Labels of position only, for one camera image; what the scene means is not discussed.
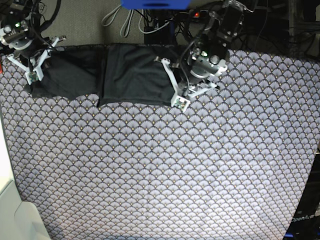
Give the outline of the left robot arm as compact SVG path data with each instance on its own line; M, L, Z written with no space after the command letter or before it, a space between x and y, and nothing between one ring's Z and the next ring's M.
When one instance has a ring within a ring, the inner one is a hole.
M256 0L221 0L207 4L204 25L191 38L189 24L201 8L189 12L183 34L186 46L171 47L174 59L157 56L166 72L170 90L167 95L152 100L156 106L171 106L185 111L191 100L211 90L219 91L220 86L213 82L228 70L229 48L242 29L245 14L254 12Z

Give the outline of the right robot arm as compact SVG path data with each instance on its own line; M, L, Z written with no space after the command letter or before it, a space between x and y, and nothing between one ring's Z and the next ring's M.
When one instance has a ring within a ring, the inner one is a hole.
M42 81L42 65L51 57L65 36L44 38L60 11L58 0L50 19L41 21L40 0L10 0L7 10L0 14L0 53L24 71L29 85Z

